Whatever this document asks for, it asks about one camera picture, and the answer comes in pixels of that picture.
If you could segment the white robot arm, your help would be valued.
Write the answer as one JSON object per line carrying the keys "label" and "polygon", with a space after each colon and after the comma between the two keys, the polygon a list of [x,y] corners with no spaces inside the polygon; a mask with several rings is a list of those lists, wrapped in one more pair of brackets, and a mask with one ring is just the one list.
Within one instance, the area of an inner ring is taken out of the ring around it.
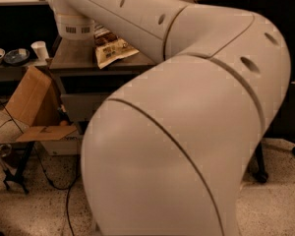
{"label": "white robot arm", "polygon": [[241,236],[241,181],[286,95],[262,15],[179,0],[51,0],[60,34],[97,22],[151,59],[88,123],[82,175],[102,236]]}

